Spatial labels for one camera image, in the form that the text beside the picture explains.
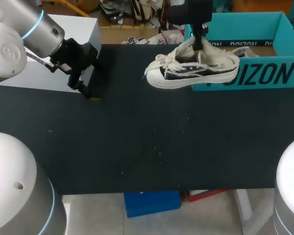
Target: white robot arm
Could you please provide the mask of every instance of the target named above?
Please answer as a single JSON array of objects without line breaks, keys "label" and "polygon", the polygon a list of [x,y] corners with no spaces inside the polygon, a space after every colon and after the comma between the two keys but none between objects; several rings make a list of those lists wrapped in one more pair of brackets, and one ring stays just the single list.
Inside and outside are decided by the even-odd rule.
[{"label": "white robot arm", "polygon": [[[30,56],[51,72],[60,69],[69,75],[68,86],[91,98],[91,91],[79,78],[89,66],[98,66],[98,51],[90,43],[65,40],[64,35],[63,28],[35,0],[0,0],[0,82],[19,74]],[[50,57],[54,66],[26,56],[24,47],[40,58]]]},{"label": "white robot arm", "polygon": [[0,23],[0,82],[22,72],[26,62],[22,38],[14,29]]}]

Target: robotic arm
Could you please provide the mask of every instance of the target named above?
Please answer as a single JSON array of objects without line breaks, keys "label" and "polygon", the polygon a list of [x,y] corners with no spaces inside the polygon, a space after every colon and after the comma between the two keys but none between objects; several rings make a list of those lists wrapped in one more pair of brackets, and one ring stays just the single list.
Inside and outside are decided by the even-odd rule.
[{"label": "robotic arm", "polygon": [[190,24],[195,37],[194,50],[202,50],[201,37],[208,33],[213,0],[171,0],[167,18],[172,24]]},{"label": "robotic arm", "polygon": [[50,56],[54,66],[44,65],[51,72],[60,69],[70,75],[68,86],[91,97],[79,78],[89,66],[98,65],[98,51],[90,43],[80,45],[72,38],[65,40],[64,35],[64,30],[35,0],[0,0],[0,82],[23,71],[28,55],[25,46],[40,58]]}]

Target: white box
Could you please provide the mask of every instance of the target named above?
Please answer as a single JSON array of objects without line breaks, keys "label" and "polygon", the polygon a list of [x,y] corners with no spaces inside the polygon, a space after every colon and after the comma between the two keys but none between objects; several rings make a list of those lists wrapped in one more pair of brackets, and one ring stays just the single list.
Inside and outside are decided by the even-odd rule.
[{"label": "white box", "polygon": [[[79,44],[90,42],[98,50],[99,55],[101,43],[97,19],[60,15],[49,16],[64,29],[65,39],[73,38]],[[43,60],[49,63],[49,59],[48,57]],[[85,85],[88,85],[93,70],[94,67],[90,66],[81,76]],[[78,93],[79,91],[74,91],[68,87],[68,80],[69,75],[64,74],[61,70],[51,73],[46,67],[28,57],[24,71],[15,77],[0,82],[0,86]]]}]

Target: cable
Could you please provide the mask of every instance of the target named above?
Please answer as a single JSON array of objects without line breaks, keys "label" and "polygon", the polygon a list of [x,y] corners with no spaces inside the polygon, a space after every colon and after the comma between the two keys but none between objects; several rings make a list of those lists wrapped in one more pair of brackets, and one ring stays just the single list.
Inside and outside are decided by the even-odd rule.
[{"label": "cable", "polygon": [[28,53],[28,52],[26,52],[26,55],[27,55],[28,57],[30,57],[30,58],[36,60],[38,63],[42,64],[43,66],[46,66],[46,64],[47,64],[45,61],[39,59],[38,57],[36,57],[36,56],[34,56],[34,55],[32,55],[32,54],[30,54],[30,53]]},{"label": "cable", "polygon": [[49,65],[48,63],[46,63],[45,61],[39,59],[37,56],[34,56],[33,54],[30,54],[28,52],[26,52],[26,55],[34,60],[36,60],[38,63],[42,64],[43,66],[45,66],[47,69],[50,70],[50,72],[55,72],[57,70],[57,66],[52,67],[51,65]]}]

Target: gray floor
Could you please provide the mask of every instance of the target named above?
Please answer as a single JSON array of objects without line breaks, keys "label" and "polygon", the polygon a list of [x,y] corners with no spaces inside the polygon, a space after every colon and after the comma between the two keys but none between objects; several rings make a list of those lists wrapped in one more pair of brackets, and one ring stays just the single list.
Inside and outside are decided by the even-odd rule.
[{"label": "gray floor", "polygon": [[[263,189],[248,190],[252,208]],[[68,235],[241,235],[231,191],[196,202],[184,201],[174,211],[128,219],[122,193],[64,196],[71,204]],[[276,235],[269,221],[258,235]]]}]

